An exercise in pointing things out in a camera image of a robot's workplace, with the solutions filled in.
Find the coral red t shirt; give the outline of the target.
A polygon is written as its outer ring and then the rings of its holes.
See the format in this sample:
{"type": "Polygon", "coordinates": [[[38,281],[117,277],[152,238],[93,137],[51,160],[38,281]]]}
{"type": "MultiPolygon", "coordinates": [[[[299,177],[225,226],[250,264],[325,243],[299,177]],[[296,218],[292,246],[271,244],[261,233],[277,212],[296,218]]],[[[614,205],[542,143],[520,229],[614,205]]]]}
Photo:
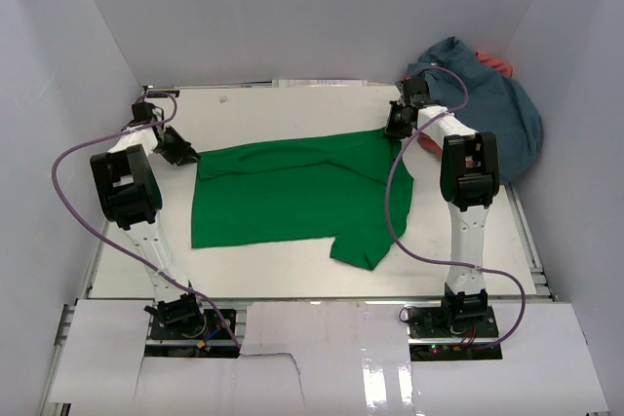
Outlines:
{"type": "Polygon", "coordinates": [[[435,156],[438,160],[441,160],[443,157],[443,146],[436,142],[433,138],[428,136],[426,133],[421,132],[417,137],[417,142],[419,146],[424,149],[426,152],[435,156]]]}

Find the aluminium table frame rail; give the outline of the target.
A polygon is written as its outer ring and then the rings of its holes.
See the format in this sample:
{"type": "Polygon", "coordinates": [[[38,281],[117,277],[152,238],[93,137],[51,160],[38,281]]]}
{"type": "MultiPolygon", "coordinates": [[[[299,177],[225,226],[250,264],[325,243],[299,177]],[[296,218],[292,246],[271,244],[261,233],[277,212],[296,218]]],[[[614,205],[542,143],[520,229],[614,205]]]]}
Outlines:
{"type": "Polygon", "coordinates": [[[557,297],[553,295],[548,283],[543,265],[534,243],[533,235],[530,231],[527,217],[522,206],[520,196],[512,184],[505,186],[511,211],[516,223],[520,241],[525,253],[526,262],[531,274],[535,293],[531,295],[532,302],[556,302],[557,297]]]}

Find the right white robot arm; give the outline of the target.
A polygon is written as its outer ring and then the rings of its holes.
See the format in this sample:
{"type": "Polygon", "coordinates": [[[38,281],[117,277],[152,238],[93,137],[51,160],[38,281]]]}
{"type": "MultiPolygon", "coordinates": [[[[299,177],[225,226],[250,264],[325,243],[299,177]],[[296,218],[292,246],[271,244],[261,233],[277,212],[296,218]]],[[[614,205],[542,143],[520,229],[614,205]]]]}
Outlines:
{"type": "Polygon", "coordinates": [[[425,324],[460,337],[487,318],[482,268],[488,210],[499,190],[496,138],[461,123],[430,96],[422,77],[404,79],[400,92],[401,97],[390,102],[384,133],[403,139],[423,128],[424,136],[442,151],[440,188],[451,223],[452,265],[445,294],[439,308],[424,314],[425,324]]]}

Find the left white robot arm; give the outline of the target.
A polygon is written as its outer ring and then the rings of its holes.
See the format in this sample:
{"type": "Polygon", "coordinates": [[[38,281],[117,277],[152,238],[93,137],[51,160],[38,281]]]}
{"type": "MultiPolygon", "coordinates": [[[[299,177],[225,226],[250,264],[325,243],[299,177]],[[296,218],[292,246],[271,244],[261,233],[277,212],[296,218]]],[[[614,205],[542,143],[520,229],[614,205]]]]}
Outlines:
{"type": "Polygon", "coordinates": [[[153,103],[132,105],[133,119],[127,135],[104,153],[91,157],[90,165],[99,202],[106,219],[116,224],[132,243],[145,267],[155,302],[146,311],[166,329],[186,338],[197,338],[206,329],[206,313],[173,251],[159,221],[163,199],[148,157],[162,156],[172,166],[197,164],[200,155],[192,144],[165,123],[164,111],[153,103]]]}

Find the green polo shirt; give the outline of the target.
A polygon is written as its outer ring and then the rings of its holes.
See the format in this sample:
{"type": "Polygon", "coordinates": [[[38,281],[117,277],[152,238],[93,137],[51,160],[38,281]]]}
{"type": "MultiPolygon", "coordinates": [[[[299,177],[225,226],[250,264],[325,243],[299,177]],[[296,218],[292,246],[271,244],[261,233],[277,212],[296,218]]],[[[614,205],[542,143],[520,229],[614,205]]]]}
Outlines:
{"type": "Polygon", "coordinates": [[[193,248],[330,238],[330,258],[374,270],[407,229],[413,178],[383,130],[202,153],[193,248]]]}

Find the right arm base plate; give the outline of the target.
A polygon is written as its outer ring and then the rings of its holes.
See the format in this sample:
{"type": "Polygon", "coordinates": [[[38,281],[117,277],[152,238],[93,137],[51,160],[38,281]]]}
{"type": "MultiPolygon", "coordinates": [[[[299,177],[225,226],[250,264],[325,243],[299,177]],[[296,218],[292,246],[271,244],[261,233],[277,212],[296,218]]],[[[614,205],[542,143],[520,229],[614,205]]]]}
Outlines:
{"type": "Polygon", "coordinates": [[[487,307],[483,318],[468,324],[449,325],[441,307],[403,307],[398,319],[408,328],[412,362],[502,360],[494,311],[487,307]]]}

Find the white printed label strip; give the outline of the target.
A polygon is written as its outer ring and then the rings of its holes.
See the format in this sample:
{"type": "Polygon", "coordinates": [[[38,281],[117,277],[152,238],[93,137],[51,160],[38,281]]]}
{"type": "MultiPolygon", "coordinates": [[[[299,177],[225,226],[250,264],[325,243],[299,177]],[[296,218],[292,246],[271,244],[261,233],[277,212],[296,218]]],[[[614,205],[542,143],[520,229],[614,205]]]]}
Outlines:
{"type": "Polygon", "coordinates": [[[355,79],[275,79],[273,88],[355,88],[365,87],[367,80],[355,79]]]}

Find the white paper sheet front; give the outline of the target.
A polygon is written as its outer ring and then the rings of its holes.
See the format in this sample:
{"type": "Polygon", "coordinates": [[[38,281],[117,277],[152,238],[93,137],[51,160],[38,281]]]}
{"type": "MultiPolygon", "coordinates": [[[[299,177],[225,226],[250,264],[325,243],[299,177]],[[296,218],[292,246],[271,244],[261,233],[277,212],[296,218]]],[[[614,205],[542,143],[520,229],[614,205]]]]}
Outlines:
{"type": "Polygon", "coordinates": [[[49,399],[74,415],[586,415],[607,403],[573,309],[527,307],[493,360],[414,362],[395,305],[255,303],[235,359],[148,358],[136,301],[78,304],[49,399]]]}

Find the blue-grey t shirt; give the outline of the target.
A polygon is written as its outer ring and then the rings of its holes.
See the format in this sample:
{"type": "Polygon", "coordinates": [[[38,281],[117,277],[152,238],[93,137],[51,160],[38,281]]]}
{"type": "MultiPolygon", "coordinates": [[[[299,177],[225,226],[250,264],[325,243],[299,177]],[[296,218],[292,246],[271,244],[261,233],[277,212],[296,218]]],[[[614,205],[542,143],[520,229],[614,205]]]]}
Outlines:
{"type": "Polygon", "coordinates": [[[537,160],[544,141],[541,116],[514,79],[483,64],[477,54],[456,37],[431,46],[407,67],[413,75],[423,67],[430,96],[447,108],[454,108],[469,93],[466,107],[455,116],[478,132],[496,136],[500,180],[508,184],[518,179],[537,160]]]}

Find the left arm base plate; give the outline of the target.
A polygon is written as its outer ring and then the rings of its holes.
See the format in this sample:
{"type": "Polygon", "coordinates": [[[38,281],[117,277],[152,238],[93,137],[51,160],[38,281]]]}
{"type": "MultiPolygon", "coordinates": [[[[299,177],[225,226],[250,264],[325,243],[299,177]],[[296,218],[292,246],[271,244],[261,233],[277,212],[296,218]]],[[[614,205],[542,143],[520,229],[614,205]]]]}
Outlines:
{"type": "Polygon", "coordinates": [[[212,309],[205,318],[182,329],[166,328],[153,318],[148,328],[144,355],[148,358],[236,359],[238,347],[212,309]]]}

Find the black label sticker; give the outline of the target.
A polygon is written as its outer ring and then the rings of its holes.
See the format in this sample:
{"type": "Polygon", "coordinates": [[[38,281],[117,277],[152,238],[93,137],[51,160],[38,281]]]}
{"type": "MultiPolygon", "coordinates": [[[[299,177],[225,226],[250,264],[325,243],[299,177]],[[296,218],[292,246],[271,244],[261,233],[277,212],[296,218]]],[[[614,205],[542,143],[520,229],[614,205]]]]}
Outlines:
{"type": "Polygon", "coordinates": [[[146,93],[145,97],[150,99],[174,97],[178,99],[179,95],[180,91],[177,90],[151,90],[146,93]]]}

